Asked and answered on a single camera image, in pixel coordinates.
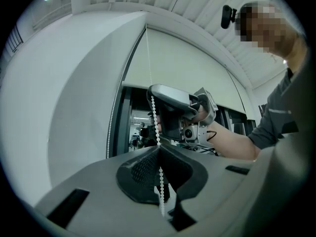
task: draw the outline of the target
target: roller blind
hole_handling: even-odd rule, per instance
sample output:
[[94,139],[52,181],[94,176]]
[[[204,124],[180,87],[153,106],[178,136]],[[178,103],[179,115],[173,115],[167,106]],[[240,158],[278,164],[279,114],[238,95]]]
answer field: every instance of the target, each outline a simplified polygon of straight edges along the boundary
[[[156,30],[147,31],[153,84],[161,83],[189,93],[204,87],[216,104],[245,113],[236,87],[221,64],[181,39]],[[124,85],[150,86],[146,33],[135,51]]]

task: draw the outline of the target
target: white beaded chain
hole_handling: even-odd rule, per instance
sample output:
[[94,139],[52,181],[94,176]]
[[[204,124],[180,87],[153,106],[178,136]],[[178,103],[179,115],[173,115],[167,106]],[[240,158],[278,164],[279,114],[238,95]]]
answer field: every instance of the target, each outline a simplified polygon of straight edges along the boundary
[[[147,24],[146,24],[146,42],[147,42],[147,56],[148,56],[148,65],[149,65],[149,77],[150,77],[150,85],[153,85],[152,80],[152,70],[150,66],[150,56],[149,56],[149,43],[148,43],[148,35],[147,35]],[[155,99],[152,96],[152,109],[153,109],[153,116],[154,116],[154,124],[156,129],[156,137],[157,137],[157,146],[160,147],[160,138],[159,138],[159,130],[158,130],[158,122],[157,122],[157,115],[156,115],[156,106],[155,106]],[[162,168],[159,167],[159,176],[160,176],[160,209],[161,214],[164,217],[164,188],[163,188],[163,173]]]

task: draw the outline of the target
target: curved white wall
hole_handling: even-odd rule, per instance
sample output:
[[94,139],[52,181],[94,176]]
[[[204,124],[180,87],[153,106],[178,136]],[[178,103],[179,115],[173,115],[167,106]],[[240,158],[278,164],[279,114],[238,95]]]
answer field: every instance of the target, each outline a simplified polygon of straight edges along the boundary
[[[144,12],[90,12],[58,20],[25,43],[8,64],[0,91],[0,157],[14,191],[30,205],[51,189],[47,143],[62,89],[101,40],[134,20],[139,21],[139,34]],[[131,32],[137,39],[137,31]],[[117,39],[108,41],[111,46]],[[120,60],[128,55],[122,53],[110,64],[121,69]]]
[[286,70],[279,73],[269,81],[265,82],[264,84],[260,85],[259,87],[253,89],[253,94],[256,97],[257,105],[264,105],[268,101],[269,95],[272,91],[276,88],[276,86],[282,81]]
[[48,164],[52,186],[104,159],[119,79],[145,18],[132,20],[99,42],[80,62],[58,100],[51,122]]

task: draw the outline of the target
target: shirt sleeve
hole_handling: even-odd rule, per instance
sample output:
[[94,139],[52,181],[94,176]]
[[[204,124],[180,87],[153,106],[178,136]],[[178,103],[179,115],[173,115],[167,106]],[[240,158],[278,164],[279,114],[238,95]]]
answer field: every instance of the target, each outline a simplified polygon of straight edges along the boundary
[[273,146],[277,142],[277,138],[274,135],[268,105],[269,104],[267,104],[265,113],[260,120],[260,124],[248,136],[252,140],[253,144],[260,149]]

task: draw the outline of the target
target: ceiling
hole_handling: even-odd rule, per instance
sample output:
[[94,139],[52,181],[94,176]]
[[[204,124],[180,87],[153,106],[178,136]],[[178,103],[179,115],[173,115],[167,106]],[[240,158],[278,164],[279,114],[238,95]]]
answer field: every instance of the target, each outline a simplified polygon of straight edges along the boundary
[[[80,1],[71,1],[74,13],[74,10],[76,10]],[[109,4],[109,0],[82,1],[82,3],[88,5],[99,3]],[[242,70],[235,73],[235,75],[244,73],[243,76],[247,77],[247,81],[251,84],[250,87],[256,88],[283,72],[286,69],[286,65],[283,64],[283,60],[279,57],[262,53],[257,48],[251,48],[248,43],[240,42],[239,38],[235,36],[233,27],[229,27],[227,30],[220,27],[223,5],[228,4],[239,10],[244,3],[249,1],[255,0],[115,0],[116,3],[140,4],[143,5],[144,8],[145,6],[148,8],[148,5],[150,5],[174,13],[193,22],[199,26],[200,31],[204,31],[204,34],[207,34],[209,37],[212,37],[219,42],[221,48],[225,49],[225,51],[231,55],[230,59],[234,60],[234,64],[242,68]],[[285,12],[285,17],[294,28],[300,32],[303,31],[300,23],[281,0],[259,1],[272,1],[274,4],[277,4]]]
[[33,29],[43,29],[57,19],[71,14],[71,0],[33,0],[28,8]]
[[148,111],[139,110],[132,110],[130,122],[133,124],[140,124],[141,122],[143,122],[144,124],[151,124],[151,120],[148,116]]

